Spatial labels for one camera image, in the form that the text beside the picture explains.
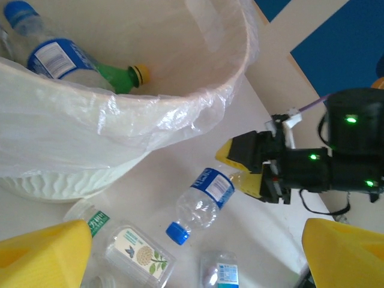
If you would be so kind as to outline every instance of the bottle label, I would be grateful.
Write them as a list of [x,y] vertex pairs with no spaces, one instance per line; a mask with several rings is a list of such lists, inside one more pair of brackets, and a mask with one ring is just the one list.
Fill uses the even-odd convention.
[[154,250],[133,229],[120,231],[116,237],[115,248],[128,260],[136,263],[148,274],[159,279],[168,266],[168,261]]
[[92,216],[91,219],[89,219],[88,226],[91,230],[92,238],[108,222],[109,219],[108,215],[104,214],[102,211],[98,211]]
[[28,58],[27,68],[51,79],[62,79],[78,69],[96,70],[83,50],[64,38],[37,46]]
[[218,288],[238,288],[238,266],[217,263],[217,287]]
[[220,209],[235,192],[235,187],[227,176],[212,168],[206,168],[191,187],[199,189],[214,199]]

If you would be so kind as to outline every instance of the white table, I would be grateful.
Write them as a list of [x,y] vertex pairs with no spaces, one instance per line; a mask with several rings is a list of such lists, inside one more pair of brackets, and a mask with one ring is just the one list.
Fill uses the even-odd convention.
[[[178,261],[166,287],[198,287],[203,251],[236,253],[241,287],[293,287],[307,262],[301,246],[307,212],[296,193],[291,205],[262,203],[236,192],[208,230],[191,234],[178,246],[165,234],[175,219],[179,195],[210,166],[229,138],[264,130],[269,115],[248,81],[228,108],[223,121],[206,135],[155,151],[92,201],[115,218],[126,218],[153,237]],[[312,209],[326,211],[317,194],[307,194]],[[0,193],[0,239],[62,221],[71,204],[47,204]]]

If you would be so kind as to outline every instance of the white plastic bag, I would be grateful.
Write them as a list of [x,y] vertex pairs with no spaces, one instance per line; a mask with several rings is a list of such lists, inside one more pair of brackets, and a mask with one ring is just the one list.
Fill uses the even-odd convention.
[[1,177],[106,169],[205,133],[257,55],[250,0],[28,2],[99,61],[144,63],[152,80],[115,95],[0,58]]

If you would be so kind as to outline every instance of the trash can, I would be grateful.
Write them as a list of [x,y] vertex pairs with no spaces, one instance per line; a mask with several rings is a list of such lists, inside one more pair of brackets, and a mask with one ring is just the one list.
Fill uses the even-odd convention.
[[0,58],[0,187],[23,197],[93,196],[151,151],[209,131],[257,55],[251,0],[28,2],[97,60],[143,63],[152,79],[116,95]]

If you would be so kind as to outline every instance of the purple cable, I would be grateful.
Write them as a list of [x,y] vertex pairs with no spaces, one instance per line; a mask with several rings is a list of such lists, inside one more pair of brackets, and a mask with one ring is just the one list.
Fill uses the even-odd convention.
[[299,111],[300,111],[301,113],[304,112],[304,111],[307,111],[307,110],[311,109],[313,106],[315,106],[315,105],[317,105],[317,104],[319,104],[319,103],[322,103],[322,102],[326,101],[326,100],[328,99],[329,96],[330,96],[330,94],[325,95],[325,96],[323,96],[323,97],[320,97],[320,98],[317,99],[316,101],[313,101],[312,103],[310,103],[310,104],[304,106],[303,108],[300,108]]

